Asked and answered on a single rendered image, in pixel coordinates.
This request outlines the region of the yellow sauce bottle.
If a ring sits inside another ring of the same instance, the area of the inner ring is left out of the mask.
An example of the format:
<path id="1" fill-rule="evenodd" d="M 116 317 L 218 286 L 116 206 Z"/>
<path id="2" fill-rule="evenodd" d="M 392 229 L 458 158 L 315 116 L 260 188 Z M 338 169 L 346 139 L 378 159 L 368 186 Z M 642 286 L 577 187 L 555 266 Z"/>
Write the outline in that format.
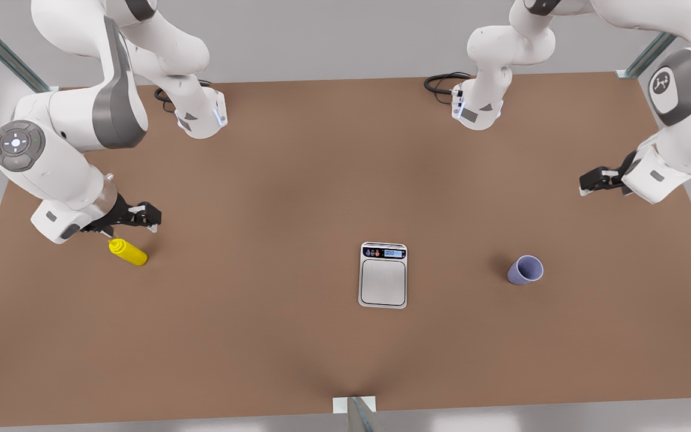
<path id="1" fill-rule="evenodd" d="M 108 240 L 108 249 L 112 254 L 137 267 L 148 262 L 148 255 L 128 241 L 113 237 Z"/>

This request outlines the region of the lavender cup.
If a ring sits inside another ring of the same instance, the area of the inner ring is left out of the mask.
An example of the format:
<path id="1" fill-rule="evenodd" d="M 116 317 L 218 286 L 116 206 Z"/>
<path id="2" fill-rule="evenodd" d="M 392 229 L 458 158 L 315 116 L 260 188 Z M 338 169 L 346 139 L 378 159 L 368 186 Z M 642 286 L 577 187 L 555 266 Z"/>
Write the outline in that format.
<path id="1" fill-rule="evenodd" d="M 524 255 L 513 262 L 507 272 L 507 280 L 514 285 L 539 281 L 545 273 L 543 263 L 532 255 Z"/>

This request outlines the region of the white digital kitchen scale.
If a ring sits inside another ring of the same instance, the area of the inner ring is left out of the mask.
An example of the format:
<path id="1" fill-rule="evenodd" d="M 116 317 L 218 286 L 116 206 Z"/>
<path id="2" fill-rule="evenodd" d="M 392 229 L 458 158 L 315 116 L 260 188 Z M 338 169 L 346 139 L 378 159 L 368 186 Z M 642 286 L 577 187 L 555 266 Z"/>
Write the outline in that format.
<path id="1" fill-rule="evenodd" d="M 407 306 L 407 247 L 364 242 L 360 249 L 357 301 L 363 307 Z"/>

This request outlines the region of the silver frame post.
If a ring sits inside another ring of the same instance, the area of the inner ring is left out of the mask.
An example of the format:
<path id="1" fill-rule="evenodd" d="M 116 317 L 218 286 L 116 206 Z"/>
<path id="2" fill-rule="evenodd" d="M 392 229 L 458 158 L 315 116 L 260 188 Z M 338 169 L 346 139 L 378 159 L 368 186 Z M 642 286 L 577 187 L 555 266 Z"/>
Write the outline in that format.
<path id="1" fill-rule="evenodd" d="M 376 415 L 375 396 L 334 397 L 332 412 L 346 413 L 348 432 L 387 432 Z"/>
<path id="2" fill-rule="evenodd" d="M 676 35 L 661 32 L 656 36 L 644 51 L 624 70 L 617 70 L 618 79 L 639 79 L 645 70 L 649 68 L 665 49 L 677 38 Z"/>
<path id="3" fill-rule="evenodd" d="M 59 91 L 59 86 L 49 86 L 10 47 L 0 39 L 0 63 L 3 63 L 18 79 L 35 93 Z"/>

